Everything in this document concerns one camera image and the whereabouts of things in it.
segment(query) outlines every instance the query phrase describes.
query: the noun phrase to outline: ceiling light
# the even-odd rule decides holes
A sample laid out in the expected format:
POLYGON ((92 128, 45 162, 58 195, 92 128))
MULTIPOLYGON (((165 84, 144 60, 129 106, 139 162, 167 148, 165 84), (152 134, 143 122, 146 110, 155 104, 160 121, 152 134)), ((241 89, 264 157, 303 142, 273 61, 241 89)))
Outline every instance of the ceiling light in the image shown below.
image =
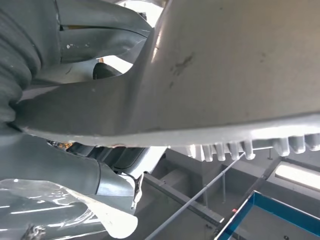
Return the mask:
POLYGON ((299 184, 313 190, 320 190, 320 174, 294 164, 281 164, 275 170, 275 177, 299 184))

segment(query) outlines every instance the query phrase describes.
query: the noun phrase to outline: clear plastic wrap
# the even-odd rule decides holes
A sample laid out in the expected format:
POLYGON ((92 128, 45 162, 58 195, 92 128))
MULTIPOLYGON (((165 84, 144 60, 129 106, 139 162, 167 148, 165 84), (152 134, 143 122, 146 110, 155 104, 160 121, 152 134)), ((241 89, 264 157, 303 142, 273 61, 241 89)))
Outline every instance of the clear plastic wrap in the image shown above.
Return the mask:
POLYGON ((64 186, 42 180, 0 181, 0 239, 20 240, 27 230, 38 239, 66 240, 107 231, 123 239, 137 217, 64 186))

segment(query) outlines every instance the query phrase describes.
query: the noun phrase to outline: blue metal frame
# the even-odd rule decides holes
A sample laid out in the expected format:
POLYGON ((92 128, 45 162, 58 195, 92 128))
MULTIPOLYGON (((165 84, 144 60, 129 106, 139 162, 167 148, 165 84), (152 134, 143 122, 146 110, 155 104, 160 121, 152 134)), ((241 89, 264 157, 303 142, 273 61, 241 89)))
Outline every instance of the blue metal frame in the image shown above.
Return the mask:
POLYGON ((320 218, 301 211, 276 199, 253 191, 214 240, 228 240, 253 207, 278 216, 305 231, 320 237, 320 218))

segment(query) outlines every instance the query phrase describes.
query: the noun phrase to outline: plastic sheet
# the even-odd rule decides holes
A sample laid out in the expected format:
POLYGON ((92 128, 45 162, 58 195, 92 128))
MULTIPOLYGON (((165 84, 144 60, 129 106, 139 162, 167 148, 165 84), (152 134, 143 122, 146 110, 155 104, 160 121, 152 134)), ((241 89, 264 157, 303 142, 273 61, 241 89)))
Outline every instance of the plastic sheet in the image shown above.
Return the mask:
POLYGON ((0 239, 66 240, 107 231, 123 239, 133 233, 137 217, 64 186, 42 180, 0 181, 0 239))

